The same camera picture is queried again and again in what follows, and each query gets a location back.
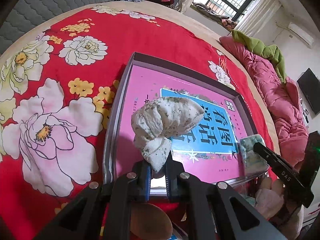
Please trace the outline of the clothes on window sill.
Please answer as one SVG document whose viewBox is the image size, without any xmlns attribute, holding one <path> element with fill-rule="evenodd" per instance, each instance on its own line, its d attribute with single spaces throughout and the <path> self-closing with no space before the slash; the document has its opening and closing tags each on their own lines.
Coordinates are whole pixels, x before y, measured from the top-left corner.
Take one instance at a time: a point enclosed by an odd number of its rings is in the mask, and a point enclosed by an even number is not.
<svg viewBox="0 0 320 240">
<path fill-rule="evenodd" d="M 237 23 L 231 20 L 229 16 L 219 15 L 212 8 L 202 3 L 193 3 L 192 6 L 200 14 L 215 21 L 216 23 L 223 26 L 228 31 L 232 31 L 237 26 Z"/>
</svg>

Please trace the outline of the grey cardboard box tray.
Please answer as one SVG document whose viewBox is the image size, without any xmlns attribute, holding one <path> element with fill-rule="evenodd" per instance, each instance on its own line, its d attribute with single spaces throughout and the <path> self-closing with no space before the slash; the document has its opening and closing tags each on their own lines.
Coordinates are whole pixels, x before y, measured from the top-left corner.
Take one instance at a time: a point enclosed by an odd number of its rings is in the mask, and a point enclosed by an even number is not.
<svg viewBox="0 0 320 240">
<path fill-rule="evenodd" d="M 238 186 L 268 165 L 240 142 L 257 134 L 243 96 L 194 70 L 133 53 L 111 109 L 103 155 L 103 181 L 111 183 L 146 160 L 151 194 L 165 195 L 164 163 L 172 158 L 207 183 Z"/>
</svg>

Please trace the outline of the white air conditioner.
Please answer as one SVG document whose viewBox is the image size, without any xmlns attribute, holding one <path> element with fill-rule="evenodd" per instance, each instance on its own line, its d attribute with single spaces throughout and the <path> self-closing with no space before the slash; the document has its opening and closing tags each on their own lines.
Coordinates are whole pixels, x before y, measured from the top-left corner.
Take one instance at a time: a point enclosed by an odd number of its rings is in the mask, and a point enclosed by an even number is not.
<svg viewBox="0 0 320 240">
<path fill-rule="evenodd" d="M 300 28 L 298 25 L 290 22 L 288 28 L 290 31 L 295 33 L 300 39 L 302 39 L 308 46 L 313 46 L 314 38 L 309 33 Z"/>
</svg>

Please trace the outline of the red floral blanket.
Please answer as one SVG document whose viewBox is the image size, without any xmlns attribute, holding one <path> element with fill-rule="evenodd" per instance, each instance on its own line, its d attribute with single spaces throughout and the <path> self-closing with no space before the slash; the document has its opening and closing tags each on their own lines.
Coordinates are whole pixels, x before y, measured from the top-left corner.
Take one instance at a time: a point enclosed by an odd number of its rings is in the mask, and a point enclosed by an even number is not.
<svg viewBox="0 0 320 240">
<path fill-rule="evenodd" d="M 1 239 L 32 239 L 101 179 L 111 107 L 134 52 L 212 79 L 221 66 L 273 149 L 245 74 L 224 53 L 162 18 L 97 5 L 52 25 L 1 65 Z"/>
</svg>

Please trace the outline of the pink quilted comforter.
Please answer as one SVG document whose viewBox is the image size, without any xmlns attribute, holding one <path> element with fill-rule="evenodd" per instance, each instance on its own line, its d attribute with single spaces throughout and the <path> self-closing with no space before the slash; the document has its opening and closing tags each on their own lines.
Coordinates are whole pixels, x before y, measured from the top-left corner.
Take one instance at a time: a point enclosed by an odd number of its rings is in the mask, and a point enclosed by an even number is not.
<svg viewBox="0 0 320 240">
<path fill-rule="evenodd" d="M 273 119 L 281 156 L 299 171 L 309 132 L 304 125 L 296 82 L 290 77 L 281 82 L 270 61 L 253 54 L 232 37 L 221 36 L 219 40 L 249 73 Z"/>
</svg>

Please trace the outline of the peach makeup sponge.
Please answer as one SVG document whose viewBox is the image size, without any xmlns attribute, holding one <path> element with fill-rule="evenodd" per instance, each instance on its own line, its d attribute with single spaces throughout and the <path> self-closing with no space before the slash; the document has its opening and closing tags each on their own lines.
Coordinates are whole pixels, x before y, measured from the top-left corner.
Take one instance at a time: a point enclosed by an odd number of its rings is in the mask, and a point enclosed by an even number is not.
<svg viewBox="0 0 320 240">
<path fill-rule="evenodd" d="M 131 206 L 130 231 L 140 239 L 169 239 L 172 222 L 159 207 L 140 203 Z"/>
</svg>

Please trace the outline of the white curtain right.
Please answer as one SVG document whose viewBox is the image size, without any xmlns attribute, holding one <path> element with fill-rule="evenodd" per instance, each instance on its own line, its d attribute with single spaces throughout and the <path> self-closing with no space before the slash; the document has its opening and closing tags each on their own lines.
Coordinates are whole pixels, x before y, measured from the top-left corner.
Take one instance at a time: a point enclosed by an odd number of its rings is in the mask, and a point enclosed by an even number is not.
<svg viewBox="0 0 320 240">
<path fill-rule="evenodd" d="M 257 0 L 234 29 L 247 36 L 255 37 L 280 7 L 279 0 Z"/>
</svg>

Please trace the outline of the green tissue pack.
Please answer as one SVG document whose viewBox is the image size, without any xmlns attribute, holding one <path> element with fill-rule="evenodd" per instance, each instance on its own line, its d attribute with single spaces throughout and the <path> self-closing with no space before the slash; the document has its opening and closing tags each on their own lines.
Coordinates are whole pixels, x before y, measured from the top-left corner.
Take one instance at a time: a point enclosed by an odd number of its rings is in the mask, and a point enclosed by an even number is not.
<svg viewBox="0 0 320 240">
<path fill-rule="evenodd" d="M 259 134 L 250 135 L 239 141 L 239 150 L 242 157 L 245 176 L 252 176 L 268 170 L 266 160 L 253 150 L 253 146 L 256 142 L 265 146 L 264 139 Z"/>
</svg>

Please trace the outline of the black wall television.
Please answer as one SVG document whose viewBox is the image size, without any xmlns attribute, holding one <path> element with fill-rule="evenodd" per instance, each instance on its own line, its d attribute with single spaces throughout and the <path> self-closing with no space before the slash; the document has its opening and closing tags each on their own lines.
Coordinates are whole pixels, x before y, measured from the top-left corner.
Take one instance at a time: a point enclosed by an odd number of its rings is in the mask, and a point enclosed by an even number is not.
<svg viewBox="0 0 320 240">
<path fill-rule="evenodd" d="M 311 116 L 317 116 L 319 114 L 319 78 L 308 68 L 298 78 L 297 83 L 310 107 Z"/>
</svg>

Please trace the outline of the green blanket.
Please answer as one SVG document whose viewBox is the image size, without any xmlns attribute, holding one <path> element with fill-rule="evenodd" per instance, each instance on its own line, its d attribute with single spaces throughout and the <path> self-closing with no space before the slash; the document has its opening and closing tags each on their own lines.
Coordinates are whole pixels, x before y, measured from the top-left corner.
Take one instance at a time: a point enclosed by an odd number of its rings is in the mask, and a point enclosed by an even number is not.
<svg viewBox="0 0 320 240">
<path fill-rule="evenodd" d="M 286 82 L 285 60 L 277 45 L 266 46 L 262 40 L 249 37 L 238 30 L 232 30 L 232 38 L 235 42 L 243 44 L 251 53 L 270 61 L 280 81 Z"/>
</svg>

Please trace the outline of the white floral scrunchie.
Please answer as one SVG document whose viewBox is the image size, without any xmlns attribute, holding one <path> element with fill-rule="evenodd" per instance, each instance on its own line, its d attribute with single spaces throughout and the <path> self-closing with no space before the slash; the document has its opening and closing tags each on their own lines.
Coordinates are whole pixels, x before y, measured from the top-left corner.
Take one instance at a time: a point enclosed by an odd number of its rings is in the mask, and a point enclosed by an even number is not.
<svg viewBox="0 0 320 240">
<path fill-rule="evenodd" d="M 204 109 L 190 98 L 165 96 L 146 103 L 131 116 L 133 143 L 155 173 L 171 151 L 170 137 L 190 132 L 204 117 Z"/>
</svg>

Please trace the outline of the pink plush bunny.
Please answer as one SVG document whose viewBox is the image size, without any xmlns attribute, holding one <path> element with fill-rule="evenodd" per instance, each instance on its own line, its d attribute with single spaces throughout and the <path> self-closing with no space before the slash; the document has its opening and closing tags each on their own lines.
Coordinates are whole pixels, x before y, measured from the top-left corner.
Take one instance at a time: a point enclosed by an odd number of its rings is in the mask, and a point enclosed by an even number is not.
<svg viewBox="0 0 320 240">
<path fill-rule="evenodd" d="M 280 179 L 272 180 L 266 177 L 261 182 L 255 194 L 255 209 L 266 219 L 269 220 L 279 212 L 284 204 L 283 187 Z"/>
</svg>

